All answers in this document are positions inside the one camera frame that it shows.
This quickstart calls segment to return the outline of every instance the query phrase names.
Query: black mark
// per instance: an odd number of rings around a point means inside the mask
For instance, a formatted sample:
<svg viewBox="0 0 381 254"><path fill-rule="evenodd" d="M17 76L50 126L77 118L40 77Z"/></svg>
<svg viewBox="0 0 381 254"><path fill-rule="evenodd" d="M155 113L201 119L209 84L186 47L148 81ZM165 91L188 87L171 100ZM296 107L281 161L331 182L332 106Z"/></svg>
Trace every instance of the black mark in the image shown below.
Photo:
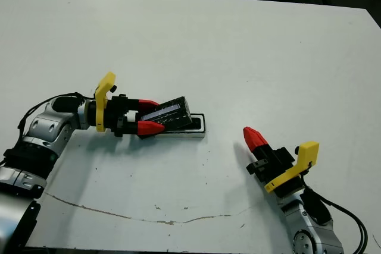
<svg viewBox="0 0 381 254"><path fill-rule="evenodd" d="M377 246L381 249L381 246L380 246L380 244L377 242L377 240L376 240L376 238L374 237L374 234L373 234L373 233L372 233L372 235L373 235L373 239L374 239L374 241L376 242Z"/></svg>

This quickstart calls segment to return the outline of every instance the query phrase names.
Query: black case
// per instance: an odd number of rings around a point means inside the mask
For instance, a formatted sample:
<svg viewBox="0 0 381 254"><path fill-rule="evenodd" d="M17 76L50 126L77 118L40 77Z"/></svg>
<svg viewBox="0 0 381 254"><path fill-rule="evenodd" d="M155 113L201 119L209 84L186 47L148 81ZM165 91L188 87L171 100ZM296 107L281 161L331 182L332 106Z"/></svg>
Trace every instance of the black case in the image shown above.
<svg viewBox="0 0 381 254"><path fill-rule="evenodd" d="M155 107L148 114L136 114L136 120L149 120L165 126L165 131L175 130L192 123L191 113L185 97L176 98Z"/></svg>

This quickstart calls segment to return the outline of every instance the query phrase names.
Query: black cable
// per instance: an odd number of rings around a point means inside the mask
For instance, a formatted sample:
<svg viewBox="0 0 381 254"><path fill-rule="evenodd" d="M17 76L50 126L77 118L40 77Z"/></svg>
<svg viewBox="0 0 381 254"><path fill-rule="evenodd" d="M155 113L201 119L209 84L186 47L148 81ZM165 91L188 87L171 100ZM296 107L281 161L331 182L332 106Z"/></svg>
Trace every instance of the black cable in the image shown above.
<svg viewBox="0 0 381 254"><path fill-rule="evenodd" d="M304 185L304 187L313 192L322 202L324 202L325 204L327 205L330 205L330 206L333 206L334 208L336 208L337 210L343 212L344 214L347 214L349 215L351 218L353 218L353 220L357 223L358 225L358 228L360 229L360 244L358 245L357 249L355 250L354 254L363 254L364 251L365 251L365 248L367 247L367 244L368 244L368 232L365 228L365 225L363 224L363 222L358 218L356 217L356 215L354 215L352 212L350 212L349 210L343 208L342 206L340 205L337 205L335 204L334 202L331 202L329 200L327 200L325 197L322 197L320 194L316 193L313 189L311 189L304 181L304 174L301 174L301 180L302 180L302 184Z"/></svg>

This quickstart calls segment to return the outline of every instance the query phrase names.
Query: stain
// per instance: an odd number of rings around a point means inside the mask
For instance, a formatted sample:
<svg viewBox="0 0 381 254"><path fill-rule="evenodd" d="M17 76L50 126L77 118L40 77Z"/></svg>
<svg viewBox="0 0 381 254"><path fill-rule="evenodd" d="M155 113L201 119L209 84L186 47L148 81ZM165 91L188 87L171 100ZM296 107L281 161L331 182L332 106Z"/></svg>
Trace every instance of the stain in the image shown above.
<svg viewBox="0 0 381 254"><path fill-rule="evenodd" d="M157 223L164 223L164 224L168 224L168 225L173 225L175 223L175 221L171 220L171 221L164 221L164 220L158 220L158 221L155 221Z"/></svg>
<svg viewBox="0 0 381 254"><path fill-rule="evenodd" d="M380 246L380 244L377 242L377 240L376 240L376 238L375 238L375 236L374 236L373 233L372 233L372 235L373 235L374 242L376 242L377 246L381 249L381 246Z"/></svg>
<svg viewBox="0 0 381 254"><path fill-rule="evenodd" d="M45 194L47 196L52 197L53 199L58 200L59 202L65 203L67 205L75 206L77 208L82 208L82 209L85 209L87 211L94 211L94 212L99 212L101 214L112 215L114 217L120 217L120 218L124 218L124 219L131 219L131 220L134 220L134 221L143 221L143 222L150 222L150 223L161 223L161 224L167 224L167 225L187 224L187 223L190 223L190 222L193 222L193 221L197 221L197 220L202 220L202 219L211 219L211 218L217 218L217 217L231 217L232 216L232 214L219 214L219 215L210 215L210 216L207 216L207 217L198 217L198 218L194 218L194 219L187 220L187 221L173 221L173 220L171 220L171 221L164 221L164 220L153 221L153 220L147 220L147 219L132 218L132 217L128 217L128 216L125 216L125 215L122 215L122 214L114 214L112 212L102 211L100 209L89 208L89 207L84 206L84 205L77 205L77 204L75 204L73 202L68 202L68 201L66 201L64 199L60 199L60 198L58 198L58 197L56 197L54 195L51 195L50 193L45 193ZM250 208L251 207L246 208L243 211L240 211L240 212L238 212L237 214L234 214L234 215L239 215L239 214L247 211Z"/></svg>

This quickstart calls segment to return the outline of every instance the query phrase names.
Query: crack line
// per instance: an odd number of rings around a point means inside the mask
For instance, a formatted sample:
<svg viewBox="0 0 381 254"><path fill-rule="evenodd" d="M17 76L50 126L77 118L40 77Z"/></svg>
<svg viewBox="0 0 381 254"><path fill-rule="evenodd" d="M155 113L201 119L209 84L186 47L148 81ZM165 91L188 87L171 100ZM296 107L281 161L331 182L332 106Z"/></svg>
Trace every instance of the crack line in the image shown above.
<svg viewBox="0 0 381 254"><path fill-rule="evenodd" d="M220 215L212 215L212 216L207 216L207 217L198 217L198 218L194 218L194 219L191 219L191 220L187 220L187 221L164 221L164 220L158 220L158 221L154 221L154 220L147 220L147 219L137 219L137 218L132 218L132 217L127 217L125 215L122 215L122 214L114 214L112 212L107 212L107 211L102 211L100 209L95 209L95 208L89 208L87 206L84 206L84 205L77 205L73 202L68 202L66 200L63 200L63 199L60 199L59 197L56 197L54 195L51 195L50 193L45 193L47 194L48 196L58 200L59 202L63 202L67 205L71 205L71 206L75 206L77 208L82 208L82 209L85 209L87 211L95 211L95 212L100 212L101 214L107 214L107 215L112 215L114 217L120 217L120 218L124 218L124 219L130 219L130 220L135 220L135 221L143 221L143 222L151 222L151 223L162 223L162 224L167 224L167 225L174 225L175 223L176 224L186 224L186 223L190 223L190 222L193 222L193 221L197 221L197 220L201 220L201 219L209 219L209 218L217 218L217 217L231 217L233 215L239 215L247 210L249 210L251 208L251 206L249 208L246 208L244 209L243 211L240 211L239 213L237 214L220 214Z"/></svg>

